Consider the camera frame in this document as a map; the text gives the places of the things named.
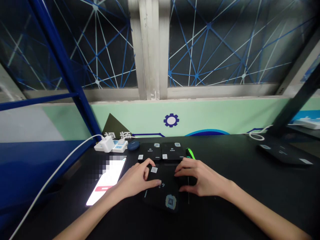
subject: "window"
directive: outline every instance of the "window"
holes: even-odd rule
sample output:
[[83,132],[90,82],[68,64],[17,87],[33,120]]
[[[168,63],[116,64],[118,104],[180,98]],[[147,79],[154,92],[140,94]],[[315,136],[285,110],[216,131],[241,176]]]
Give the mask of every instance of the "window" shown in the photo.
[[168,87],[268,84],[272,95],[315,24],[314,10],[309,1],[173,0]]
[[[282,95],[320,61],[312,0],[45,4],[88,101]],[[27,2],[0,6],[0,60],[15,100],[66,93]]]

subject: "white charging cable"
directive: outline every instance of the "white charging cable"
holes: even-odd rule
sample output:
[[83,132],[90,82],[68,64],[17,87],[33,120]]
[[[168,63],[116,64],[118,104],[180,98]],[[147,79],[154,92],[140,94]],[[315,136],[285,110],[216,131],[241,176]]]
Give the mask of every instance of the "white charging cable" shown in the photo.
[[269,125],[269,126],[267,126],[267,127],[265,127],[264,129],[262,129],[261,131],[259,131],[259,132],[249,132],[249,133],[244,133],[244,134],[248,134],[249,135],[249,137],[251,137],[252,139],[254,139],[254,140],[257,140],[257,141],[263,141],[263,140],[265,140],[265,138],[263,137],[263,136],[261,136],[261,135],[259,135],[260,133],[263,133],[265,130],[267,130],[269,127],[271,127],[271,126],[273,126],[273,125]]
[[120,143],[120,144],[123,144],[123,143],[124,143],[124,141],[126,140],[126,138],[138,138],[138,137],[134,137],[134,136],[131,136],[131,137],[124,137],[124,138],[121,138],[121,139],[119,140],[119,143]]
[[36,198],[33,200],[31,206],[29,207],[27,213],[24,215],[23,219],[21,220],[21,222],[19,223],[19,225],[17,226],[16,230],[14,230],[13,234],[11,235],[11,237],[9,238],[9,240],[12,240],[13,237],[16,235],[16,233],[18,232],[19,228],[21,227],[21,225],[23,224],[24,220],[26,220],[28,214],[30,213],[31,209],[33,208],[34,204],[36,203],[36,201],[38,200],[39,196],[41,195],[41,193],[43,192],[43,190],[46,188],[46,186],[48,185],[48,183],[51,181],[51,179],[54,177],[54,175],[59,171],[59,169],[62,167],[62,165],[68,160],[68,158],[79,148],[81,147],[84,143],[86,143],[87,141],[89,141],[91,138],[100,136],[102,137],[102,139],[104,138],[104,136],[97,134],[94,135],[92,137],[89,137],[87,140],[83,141],[78,147],[76,147],[67,157],[65,160],[62,161],[62,163],[59,165],[59,167],[53,172],[53,174],[49,177],[49,179],[46,181],[46,183],[42,186],[41,190],[39,191],[38,195],[36,196]]

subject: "gear icon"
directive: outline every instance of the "gear icon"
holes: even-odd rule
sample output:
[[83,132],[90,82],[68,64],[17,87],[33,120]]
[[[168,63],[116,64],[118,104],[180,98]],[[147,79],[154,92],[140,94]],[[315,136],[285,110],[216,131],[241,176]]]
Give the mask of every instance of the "gear icon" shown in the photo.
[[173,113],[170,113],[170,115],[166,116],[163,122],[166,124],[167,127],[176,126],[178,125],[178,122],[179,122],[178,115],[174,115]]

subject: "forearm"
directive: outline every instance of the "forearm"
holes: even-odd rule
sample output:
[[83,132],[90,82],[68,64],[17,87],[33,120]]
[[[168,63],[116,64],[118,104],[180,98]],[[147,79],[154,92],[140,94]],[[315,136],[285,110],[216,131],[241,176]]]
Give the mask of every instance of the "forearm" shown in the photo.
[[237,206],[271,239],[311,239],[300,228],[264,206],[233,182],[224,198]]
[[106,215],[119,202],[117,194],[110,189],[92,207],[63,230],[54,240],[84,240]]

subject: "finger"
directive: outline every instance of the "finger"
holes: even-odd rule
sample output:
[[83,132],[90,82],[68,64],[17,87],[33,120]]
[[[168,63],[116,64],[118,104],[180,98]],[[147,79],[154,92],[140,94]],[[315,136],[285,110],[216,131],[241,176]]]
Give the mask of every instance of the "finger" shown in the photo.
[[197,166],[197,162],[196,161],[181,161],[179,163],[179,165],[176,167],[175,172],[180,171],[182,168],[195,168]]
[[156,164],[154,163],[154,161],[152,161],[150,158],[147,158],[143,163],[141,163],[141,165],[143,166],[148,166],[149,164],[151,164],[153,167],[156,166]]
[[179,192],[190,192],[190,193],[198,195],[198,190],[197,190],[196,186],[189,186],[189,185],[182,186],[179,189]]
[[196,161],[196,160],[193,159],[193,158],[186,158],[186,157],[184,157],[182,160],[183,160],[183,161],[187,161],[187,162],[194,162],[194,161]]
[[198,175],[194,168],[183,168],[179,172],[176,172],[174,174],[175,177],[181,177],[181,176],[193,176],[198,178]]
[[146,182],[145,182],[145,189],[157,187],[157,186],[159,186],[160,184],[161,184],[161,180],[160,180],[160,179],[155,179],[155,180],[151,180],[151,181],[146,181]]
[[144,174],[143,174],[143,179],[146,181],[148,179],[148,175],[149,175],[149,168],[146,167],[144,169]]

